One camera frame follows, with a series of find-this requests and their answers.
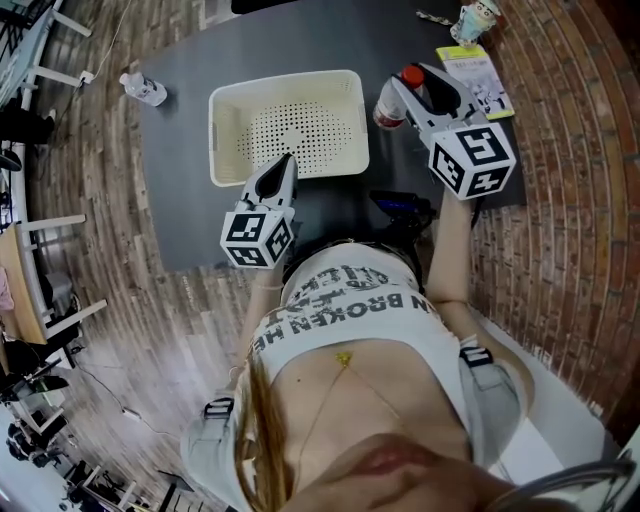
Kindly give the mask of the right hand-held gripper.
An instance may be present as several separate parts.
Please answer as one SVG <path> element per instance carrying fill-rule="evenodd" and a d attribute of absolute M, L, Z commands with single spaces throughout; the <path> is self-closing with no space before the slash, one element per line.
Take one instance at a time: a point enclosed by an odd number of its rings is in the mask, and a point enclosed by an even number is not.
<path fill-rule="evenodd" d="M 391 83 L 428 149 L 428 169 L 459 200 L 500 192 L 516 164 L 506 134 L 477 109 L 474 96 L 440 68 L 419 63 L 421 98 L 399 75 Z"/>

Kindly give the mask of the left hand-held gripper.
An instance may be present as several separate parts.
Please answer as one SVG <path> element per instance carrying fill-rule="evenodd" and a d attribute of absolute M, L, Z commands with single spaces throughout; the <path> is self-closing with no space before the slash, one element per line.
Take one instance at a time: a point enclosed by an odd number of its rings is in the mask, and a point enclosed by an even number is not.
<path fill-rule="evenodd" d="M 298 165 L 285 153 L 246 181 L 241 199 L 224 218 L 220 246 L 237 268 L 274 269 L 294 241 L 293 204 Z"/>

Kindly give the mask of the red-capped small bottle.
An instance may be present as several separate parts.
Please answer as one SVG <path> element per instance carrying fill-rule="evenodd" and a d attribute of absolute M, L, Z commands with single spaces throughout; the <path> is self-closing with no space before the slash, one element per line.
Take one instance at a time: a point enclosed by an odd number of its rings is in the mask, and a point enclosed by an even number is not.
<path fill-rule="evenodd" d="M 400 77 L 419 95 L 423 93 L 424 72 L 417 65 L 408 65 L 400 72 Z M 394 130 L 406 119 L 407 109 L 388 79 L 384 84 L 376 106 L 373 120 L 382 129 Z"/>

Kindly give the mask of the cream perforated plastic basket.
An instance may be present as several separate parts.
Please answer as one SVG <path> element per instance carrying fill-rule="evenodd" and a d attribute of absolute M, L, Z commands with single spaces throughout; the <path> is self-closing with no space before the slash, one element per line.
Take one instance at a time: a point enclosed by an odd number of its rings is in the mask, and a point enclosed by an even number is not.
<path fill-rule="evenodd" d="M 301 179 L 363 173 L 369 144 L 362 83 L 351 70 L 294 73 L 214 90 L 209 165 L 218 187 L 240 186 L 285 153 Z"/>

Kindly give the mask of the clear plastic water bottle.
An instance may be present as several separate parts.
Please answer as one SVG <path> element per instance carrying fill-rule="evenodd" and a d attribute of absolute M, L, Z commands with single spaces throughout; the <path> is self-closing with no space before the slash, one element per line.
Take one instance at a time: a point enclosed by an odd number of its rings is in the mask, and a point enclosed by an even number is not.
<path fill-rule="evenodd" d="M 153 107 L 158 107 L 168 96 L 162 84 L 145 77 L 141 72 L 123 73 L 119 83 L 127 95 Z"/>

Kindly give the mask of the person's right forearm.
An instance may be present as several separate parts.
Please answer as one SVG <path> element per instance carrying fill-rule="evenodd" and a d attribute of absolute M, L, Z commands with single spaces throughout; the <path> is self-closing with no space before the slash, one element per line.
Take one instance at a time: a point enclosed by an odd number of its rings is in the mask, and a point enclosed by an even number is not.
<path fill-rule="evenodd" d="M 425 286 L 434 305 L 469 300 L 471 220 L 470 202 L 445 190 Z"/>

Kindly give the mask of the person's left forearm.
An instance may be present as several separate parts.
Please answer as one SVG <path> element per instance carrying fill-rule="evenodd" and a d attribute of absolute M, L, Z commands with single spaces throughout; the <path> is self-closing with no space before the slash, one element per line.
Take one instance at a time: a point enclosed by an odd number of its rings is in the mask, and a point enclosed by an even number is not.
<path fill-rule="evenodd" d="M 251 285 L 250 299 L 238 341 L 238 368 L 241 372 L 250 352 L 251 340 L 261 320 L 279 306 L 283 289 L 284 264 L 272 270 L 257 270 Z"/>

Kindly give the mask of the yellow booklet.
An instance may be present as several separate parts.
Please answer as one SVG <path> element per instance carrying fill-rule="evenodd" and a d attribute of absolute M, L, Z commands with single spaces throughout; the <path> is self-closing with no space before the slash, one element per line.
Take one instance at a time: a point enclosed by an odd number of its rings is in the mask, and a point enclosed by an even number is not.
<path fill-rule="evenodd" d="M 515 114 L 497 70 L 482 46 L 439 47 L 436 53 L 445 70 L 470 90 L 489 120 L 512 117 Z"/>

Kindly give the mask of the dark grey table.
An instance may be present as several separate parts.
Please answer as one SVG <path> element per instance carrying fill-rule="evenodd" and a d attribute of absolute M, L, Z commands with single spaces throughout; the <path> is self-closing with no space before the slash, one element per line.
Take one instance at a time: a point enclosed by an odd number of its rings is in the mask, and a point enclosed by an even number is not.
<path fill-rule="evenodd" d="M 226 262 L 219 240 L 240 195 L 210 178 L 208 99 L 221 86 L 289 73 L 347 69 L 372 109 L 385 80 L 412 62 L 437 65 L 448 30 L 417 17 L 407 0 L 298 0 L 215 25 L 146 61 L 143 72 L 169 92 L 141 110 L 143 166 L 163 267 L 183 271 Z M 297 240 L 382 228 L 373 190 L 414 193 L 438 206 L 441 185 L 409 126 L 368 128 L 370 163 L 361 174 L 303 180 L 295 203 Z"/>

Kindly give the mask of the black waist device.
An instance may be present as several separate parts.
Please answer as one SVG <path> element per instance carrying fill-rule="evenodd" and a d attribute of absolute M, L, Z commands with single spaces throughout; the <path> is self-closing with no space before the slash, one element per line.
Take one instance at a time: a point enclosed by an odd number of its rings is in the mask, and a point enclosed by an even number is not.
<path fill-rule="evenodd" d="M 369 198 L 397 225 L 418 233 L 429 227 L 437 211 L 431 202 L 415 193 L 372 190 Z"/>

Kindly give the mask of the person's white printed shirt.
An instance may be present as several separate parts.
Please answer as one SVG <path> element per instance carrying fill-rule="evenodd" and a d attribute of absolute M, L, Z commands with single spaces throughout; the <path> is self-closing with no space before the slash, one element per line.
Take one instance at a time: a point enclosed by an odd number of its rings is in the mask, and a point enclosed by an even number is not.
<path fill-rule="evenodd" d="M 460 377 L 460 342 L 419 293 L 409 265 L 387 251 L 346 243 L 306 260 L 285 285 L 280 306 L 261 320 L 249 353 L 276 377 L 303 353 L 365 339 L 414 349 L 461 424 L 471 426 Z"/>

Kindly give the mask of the person's neck and chest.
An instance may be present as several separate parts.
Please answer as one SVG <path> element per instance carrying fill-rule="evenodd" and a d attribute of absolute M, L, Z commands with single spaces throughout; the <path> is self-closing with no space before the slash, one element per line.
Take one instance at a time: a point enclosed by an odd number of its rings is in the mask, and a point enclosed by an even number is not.
<path fill-rule="evenodd" d="M 408 345 L 357 340 L 306 352 L 271 385 L 286 431 L 284 457 L 302 490 L 343 452 L 400 434 L 440 455 L 470 460 L 466 429 L 429 365 Z"/>

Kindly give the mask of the wooden work table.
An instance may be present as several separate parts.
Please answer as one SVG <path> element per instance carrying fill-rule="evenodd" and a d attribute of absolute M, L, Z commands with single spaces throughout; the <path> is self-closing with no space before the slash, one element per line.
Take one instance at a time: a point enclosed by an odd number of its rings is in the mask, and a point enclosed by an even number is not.
<path fill-rule="evenodd" d="M 85 215 L 73 215 L 14 222 L 0 235 L 0 267 L 6 271 L 9 292 L 14 302 L 14 308 L 6 311 L 6 318 L 3 319 L 9 336 L 46 345 L 52 336 L 107 307 L 107 301 L 100 300 L 52 327 L 46 326 L 50 312 L 44 301 L 33 257 L 38 246 L 31 243 L 30 233 L 85 221 Z"/>

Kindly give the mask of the white work table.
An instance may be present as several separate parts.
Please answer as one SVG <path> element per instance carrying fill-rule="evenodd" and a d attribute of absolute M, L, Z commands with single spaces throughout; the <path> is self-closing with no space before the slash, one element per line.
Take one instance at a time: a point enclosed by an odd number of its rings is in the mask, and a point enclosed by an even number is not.
<path fill-rule="evenodd" d="M 71 87 L 81 85 L 80 78 L 40 65 L 50 29 L 55 23 L 65 26 L 85 38 L 92 35 L 92 31 L 88 27 L 63 15 L 55 5 L 47 8 L 26 33 L 7 64 L 0 66 L 0 108 L 8 103 L 20 88 L 35 88 L 34 81 L 30 79 L 30 76 L 50 79 Z"/>

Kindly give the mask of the white flat panel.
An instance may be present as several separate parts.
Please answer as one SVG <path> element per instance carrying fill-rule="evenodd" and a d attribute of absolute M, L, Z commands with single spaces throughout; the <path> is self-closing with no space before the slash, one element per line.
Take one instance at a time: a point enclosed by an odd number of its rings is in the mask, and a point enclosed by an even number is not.
<path fill-rule="evenodd" d="M 591 410 L 554 373 L 479 311 L 474 318 L 530 370 L 535 397 L 528 417 L 490 472 L 516 484 L 580 464 L 611 459 L 620 447 Z"/>

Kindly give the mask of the thin-rimmed eyeglasses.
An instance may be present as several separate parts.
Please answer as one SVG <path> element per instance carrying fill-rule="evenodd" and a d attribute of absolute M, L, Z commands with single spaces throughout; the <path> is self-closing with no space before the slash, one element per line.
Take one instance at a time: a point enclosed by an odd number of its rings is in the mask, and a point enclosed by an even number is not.
<path fill-rule="evenodd" d="M 630 458 L 590 462 L 552 473 L 523 486 L 516 487 L 496 499 L 488 508 L 491 512 L 506 512 L 510 507 L 530 501 L 543 494 L 575 486 L 588 487 L 602 482 L 615 483 L 629 479 L 638 464 Z"/>

